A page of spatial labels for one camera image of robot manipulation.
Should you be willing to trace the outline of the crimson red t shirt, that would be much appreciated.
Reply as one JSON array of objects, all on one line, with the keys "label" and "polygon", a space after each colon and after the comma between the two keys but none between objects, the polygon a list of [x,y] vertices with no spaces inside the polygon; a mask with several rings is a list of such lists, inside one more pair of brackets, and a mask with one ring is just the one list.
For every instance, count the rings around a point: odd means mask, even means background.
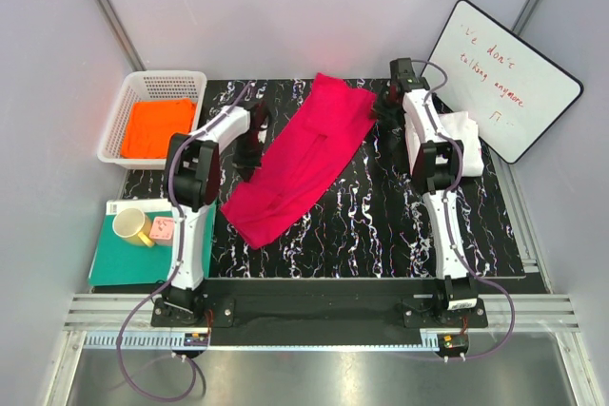
[{"label": "crimson red t shirt", "polygon": [[336,181],[374,125],[376,95],[317,74],[308,97],[222,213],[253,249],[279,238]]}]

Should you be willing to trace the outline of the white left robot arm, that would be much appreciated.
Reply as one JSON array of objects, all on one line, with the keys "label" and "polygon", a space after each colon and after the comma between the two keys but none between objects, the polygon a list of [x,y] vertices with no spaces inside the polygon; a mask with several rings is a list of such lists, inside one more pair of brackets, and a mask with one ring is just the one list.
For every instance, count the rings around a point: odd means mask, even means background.
[{"label": "white left robot arm", "polygon": [[212,234],[220,191],[221,154],[235,144],[233,168],[249,181],[262,165],[271,114],[264,102],[228,106],[201,129],[175,134],[169,141],[165,192],[172,206],[174,232],[164,306],[186,326],[205,316],[202,285],[206,278],[203,251]]}]

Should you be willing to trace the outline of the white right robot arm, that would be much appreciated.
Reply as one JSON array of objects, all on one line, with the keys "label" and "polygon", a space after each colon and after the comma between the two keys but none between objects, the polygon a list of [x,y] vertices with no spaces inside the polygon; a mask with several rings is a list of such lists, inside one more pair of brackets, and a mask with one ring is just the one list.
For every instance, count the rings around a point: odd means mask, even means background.
[{"label": "white right robot arm", "polygon": [[436,263],[436,291],[425,310],[437,323],[453,326],[466,313],[473,312],[478,301],[475,274],[469,266],[462,243],[457,199],[462,179],[462,141],[450,136],[434,106],[432,87],[419,76],[411,58],[389,63],[388,87],[378,96],[372,112],[378,122],[389,125],[402,114],[419,139],[414,146],[407,140],[411,183],[421,194],[432,228]]}]

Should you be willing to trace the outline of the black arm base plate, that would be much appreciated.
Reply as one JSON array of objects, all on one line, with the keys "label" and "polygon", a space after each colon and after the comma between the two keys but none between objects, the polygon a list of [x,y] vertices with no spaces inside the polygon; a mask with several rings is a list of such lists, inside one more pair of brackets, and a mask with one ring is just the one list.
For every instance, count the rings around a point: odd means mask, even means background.
[{"label": "black arm base plate", "polygon": [[445,285],[430,279],[208,280],[194,292],[191,309],[155,300],[154,327],[215,328],[258,319],[279,322],[380,320],[406,328],[482,329],[488,318],[476,284]]}]

